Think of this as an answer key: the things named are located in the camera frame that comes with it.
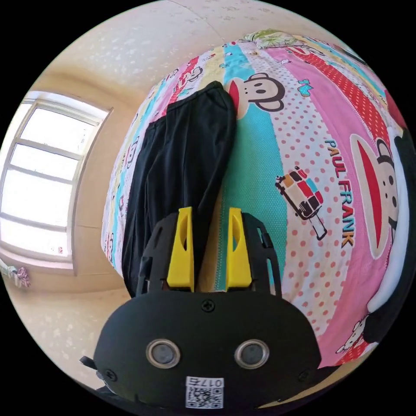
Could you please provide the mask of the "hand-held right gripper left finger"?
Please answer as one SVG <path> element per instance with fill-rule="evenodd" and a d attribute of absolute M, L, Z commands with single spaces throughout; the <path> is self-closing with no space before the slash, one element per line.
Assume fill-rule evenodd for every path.
<path fill-rule="evenodd" d="M 195 290 L 192 207 L 179 209 L 166 281 L 170 289 Z"/>

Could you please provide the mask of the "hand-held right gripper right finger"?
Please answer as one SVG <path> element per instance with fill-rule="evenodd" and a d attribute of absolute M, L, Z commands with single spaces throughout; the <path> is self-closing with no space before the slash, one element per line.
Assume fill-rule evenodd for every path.
<path fill-rule="evenodd" d="M 228 216 L 226 290 L 247 289 L 251 283 L 242 211 L 231 207 Z"/>

